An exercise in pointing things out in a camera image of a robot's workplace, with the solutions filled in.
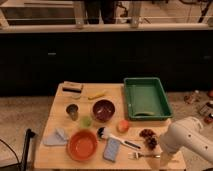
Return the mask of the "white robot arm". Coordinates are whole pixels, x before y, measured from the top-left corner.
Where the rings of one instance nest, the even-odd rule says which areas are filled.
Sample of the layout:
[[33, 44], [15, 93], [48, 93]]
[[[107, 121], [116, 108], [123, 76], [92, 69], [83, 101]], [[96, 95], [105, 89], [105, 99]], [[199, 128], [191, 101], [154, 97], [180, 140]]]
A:
[[160, 164], [168, 165], [182, 147], [213, 164], [213, 141], [201, 134], [202, 129], [203, 124], [195, 117], [186, 117], [172, 122], [158, 139], [162, 150]]

